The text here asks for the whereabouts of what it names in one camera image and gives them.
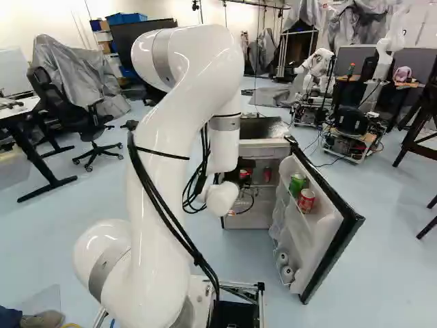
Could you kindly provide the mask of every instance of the soda can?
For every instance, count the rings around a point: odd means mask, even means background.
[[[302,189],[298,199],[298,206],[303,214],[308,214],[313,208],[315,193],[310,189]]]
[[[292,175],[292,180],[290,181],[288,189],[290,190],[290,193],[292,193],[293,197],[297,198],[304,185],[305,177],[303,176],[303,174],[296,172]]]

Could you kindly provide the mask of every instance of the blue storage bin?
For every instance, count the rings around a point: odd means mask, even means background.
[[[100,19],[90,20],[89,24],[91,25],[91,30],[93,32],[102,30],[102,28],[100,27]]]
[[[138,12],[134,14],[123,14],[119,12],[118,14],[110,15],[106,17],[108,24],[110,25],[118,25],[118,24],[126,24],[126,23],[138,23],[147,20],[146,15],[142,15]]]

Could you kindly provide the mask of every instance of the computer screen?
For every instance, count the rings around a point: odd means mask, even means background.
[[[127,70],[133,70],[130,49],[141,34],[155,29],[169,29],[177,26],[178,22],[172,18],[111,25],[112,37],[123,67]]]

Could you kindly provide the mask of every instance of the green can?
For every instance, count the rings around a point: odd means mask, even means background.
[[[297,198],[304,185],[305,177],[303,176],[303,174],[296,172],[292,175],[292,180],[290,181],[290,186],[288,187],[288,189],[290,190],[290,193],[292,193],[293,197]]]

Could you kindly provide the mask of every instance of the pink object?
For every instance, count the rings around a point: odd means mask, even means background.
[[[411,78],[412,71],[408,66],[399,67],[393,75],[394,82],[405,82],[408,78]]]

